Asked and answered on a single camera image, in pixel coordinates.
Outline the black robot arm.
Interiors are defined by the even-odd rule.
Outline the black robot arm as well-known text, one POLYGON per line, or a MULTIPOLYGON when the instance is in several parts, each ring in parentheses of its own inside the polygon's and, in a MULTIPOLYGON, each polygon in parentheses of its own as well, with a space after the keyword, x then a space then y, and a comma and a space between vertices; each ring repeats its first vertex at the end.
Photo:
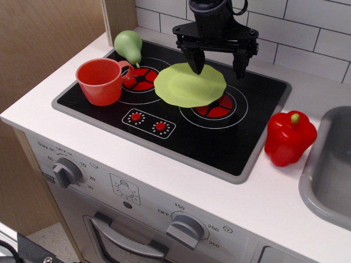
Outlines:
POLYGON ((233 11, 232 1, 189 1, 195 21, 175 26, 177 47, 182 51, 192 71, 199 75, 205 65, 205 51, 233 54, 233 70, 242 79, 250 58, 258 53, 259 32, 238 23, 248 1, 239 12, 233 11))

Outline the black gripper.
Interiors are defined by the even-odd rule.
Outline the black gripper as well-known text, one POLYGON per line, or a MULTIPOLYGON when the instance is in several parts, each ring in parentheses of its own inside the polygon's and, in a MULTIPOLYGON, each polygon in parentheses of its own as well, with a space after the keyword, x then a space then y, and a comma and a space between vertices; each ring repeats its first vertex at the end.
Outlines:
POLYGON ((249 59, 258 53, 258 31, 235 21, 222 32, 210 24, 198 26, 196 22, 175 26, 172 32, 177 36, 177 47, 197 75, 205 65, 204 51, 233 53, 236 79, 244 78, 249 59))

